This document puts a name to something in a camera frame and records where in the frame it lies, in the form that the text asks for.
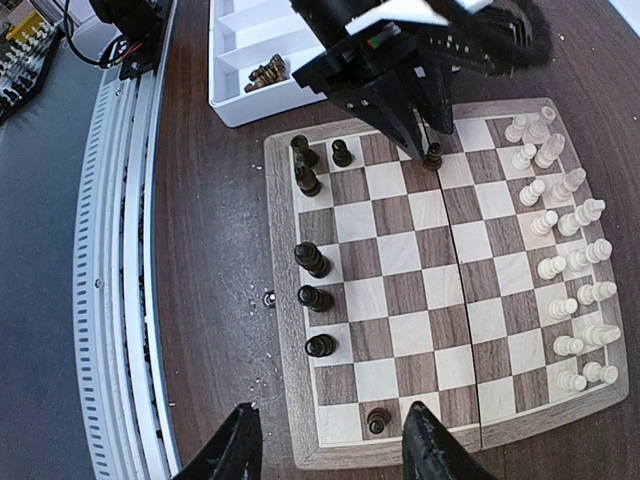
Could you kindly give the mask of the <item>white plastic divided tray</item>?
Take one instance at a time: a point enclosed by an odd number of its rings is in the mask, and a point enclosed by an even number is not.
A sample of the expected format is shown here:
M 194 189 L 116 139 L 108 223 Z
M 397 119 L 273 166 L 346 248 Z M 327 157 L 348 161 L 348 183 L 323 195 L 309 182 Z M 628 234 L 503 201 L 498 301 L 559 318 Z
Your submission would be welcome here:
M 209 3 L 209 105 L 229 128 L 324 101 L 293 73 L 323 52 L 288 1 Z

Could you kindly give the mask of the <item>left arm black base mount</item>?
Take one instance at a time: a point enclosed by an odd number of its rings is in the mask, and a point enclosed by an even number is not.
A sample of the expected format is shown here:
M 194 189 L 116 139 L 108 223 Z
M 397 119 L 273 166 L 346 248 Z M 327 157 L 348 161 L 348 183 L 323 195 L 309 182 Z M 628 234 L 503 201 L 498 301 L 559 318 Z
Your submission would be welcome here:
M 114 25 L 129 45 L 120 80 L 138 78 L 158 67 L 172 1 L 91 0 L 90 4 L 97 17 Z

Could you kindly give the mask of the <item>dark chess piece corner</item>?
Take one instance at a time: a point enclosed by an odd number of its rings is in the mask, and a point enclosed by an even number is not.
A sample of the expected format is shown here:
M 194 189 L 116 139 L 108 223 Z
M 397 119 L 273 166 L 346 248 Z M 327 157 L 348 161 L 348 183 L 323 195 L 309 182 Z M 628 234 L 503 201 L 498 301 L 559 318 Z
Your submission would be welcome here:
M 313 168 L 319 162 L 319 155 L 309 147 L 308 139 L 304 135 L 295 135 L 290 141 L 290 146 L 296 162 L 301 162 L 308 168 Z

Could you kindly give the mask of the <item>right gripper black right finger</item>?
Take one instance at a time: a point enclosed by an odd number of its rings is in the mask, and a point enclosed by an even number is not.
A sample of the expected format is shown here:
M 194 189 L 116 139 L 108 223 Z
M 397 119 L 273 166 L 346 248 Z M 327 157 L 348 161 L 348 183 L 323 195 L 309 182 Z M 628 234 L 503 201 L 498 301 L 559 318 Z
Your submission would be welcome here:
M 402 434 L 404 479 L 494 480 L 421 401 L 409 408 Z

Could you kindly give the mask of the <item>dark chess piece board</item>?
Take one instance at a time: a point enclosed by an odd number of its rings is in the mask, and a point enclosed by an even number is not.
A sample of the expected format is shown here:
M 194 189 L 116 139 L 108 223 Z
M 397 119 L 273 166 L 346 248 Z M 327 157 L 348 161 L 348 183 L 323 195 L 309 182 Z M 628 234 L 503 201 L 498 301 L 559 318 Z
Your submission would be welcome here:
M 311 285 L 299 288 L 297 300 L 303 307 L 318 313 L 328 311 L 334 304 L 333 296 L 329 292 Z
M 391 413 L 387 409 L 374 408 L 367 415 L 367 428 L 372 435 L 380 435 L 385 431 L 391 419 Z

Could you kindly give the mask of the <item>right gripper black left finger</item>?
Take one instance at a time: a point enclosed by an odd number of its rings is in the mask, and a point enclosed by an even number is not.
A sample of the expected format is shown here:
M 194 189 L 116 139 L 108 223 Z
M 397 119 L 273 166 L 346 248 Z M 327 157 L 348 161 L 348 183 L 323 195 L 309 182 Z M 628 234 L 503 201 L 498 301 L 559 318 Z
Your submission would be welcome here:
M 259 410 L 238 404 L 176 480 L 260 479 L 263 434 Z

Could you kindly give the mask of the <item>dark pawn rank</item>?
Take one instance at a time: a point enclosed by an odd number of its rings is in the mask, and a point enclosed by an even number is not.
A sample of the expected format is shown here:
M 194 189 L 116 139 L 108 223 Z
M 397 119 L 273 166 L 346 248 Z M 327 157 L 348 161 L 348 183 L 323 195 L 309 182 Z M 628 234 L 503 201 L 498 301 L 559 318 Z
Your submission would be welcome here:
M 429 144 L 423 159 L 423 167 L 430 171 L 437 171 L 441 168 L 443 162 L 443 147 L 438 142 Z
M 345 168 L 353 162 L 353 154 L 342 139 L 336 139 L 331 144 L 332 160 L 337 167 Z

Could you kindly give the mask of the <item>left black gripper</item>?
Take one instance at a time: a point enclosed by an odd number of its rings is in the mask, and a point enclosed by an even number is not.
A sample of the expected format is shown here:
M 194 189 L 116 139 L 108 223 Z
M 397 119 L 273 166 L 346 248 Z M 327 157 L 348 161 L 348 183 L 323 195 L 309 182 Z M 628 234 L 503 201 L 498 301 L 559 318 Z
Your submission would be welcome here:
M 382 20 L 356 34 L 345 19 L 308 19 L 324 51 L 293 73 L 301 87 L 324 94 L 392 140 L 412 159 L 425 148 L 413 109 L 435 131 L 454 131 L 452 68 L 487 68 L 499 61 L 481 41 L 500 31 L 495 19 L 447 26 Z

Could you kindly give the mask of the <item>wooden chess board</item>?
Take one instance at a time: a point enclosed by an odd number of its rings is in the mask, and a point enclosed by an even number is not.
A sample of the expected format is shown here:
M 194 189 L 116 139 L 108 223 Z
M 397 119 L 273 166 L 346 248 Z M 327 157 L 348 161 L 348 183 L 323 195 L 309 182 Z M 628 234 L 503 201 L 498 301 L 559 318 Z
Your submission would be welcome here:
M 363 469 L 402 460 L 403 424 L 424 403 L 468 450 L 518 441 L 584 418 L 629 392 L 623 337 L 621 379 L 602 390 L 518 413 L 481 393 L 477 371 L 491 360 L 475 333 L 488 333 L 497 295 L 486 224 L 502 203 L 497 140 L 512 116 L 551 105 L 547 98 L 460 104 L 454 132 L 441 140 L 442 167 L 431 172 L 384 135 L 356 120 L 304 128 L 319 155 L 320 193 L 303 195 L 294 175 L 292 134 L 264 144 L 271 246 L 292 450 L 306 470 Z M 331 144 L 346 142 L 353 162 L 337 167 Z M 314 243 L 331 272 L 314 278 L 294 247 Z M 303 307 L 303 285 L 334 304 Z M 318 334 L 336 338 L 322 358 L 305 353 Z M 372 435 L 366 418 L 387 409 L 391 422 Z

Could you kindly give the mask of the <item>dark chess piece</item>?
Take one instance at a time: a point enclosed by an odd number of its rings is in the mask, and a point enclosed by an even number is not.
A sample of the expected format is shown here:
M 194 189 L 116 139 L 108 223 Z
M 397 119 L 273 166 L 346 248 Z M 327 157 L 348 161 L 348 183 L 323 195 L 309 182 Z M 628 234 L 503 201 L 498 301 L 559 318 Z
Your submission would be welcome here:
M 328 357 L 332 355 L 338 347 L 338 341 L 329 334 L 318 334 L 309 338 L 305 345 L 305 353 L 314 358 Z
M 331 272 L 331 262 L 312 242 L 301 242 L 294 247 L 296 263 L 314 278 L 324 278 Z

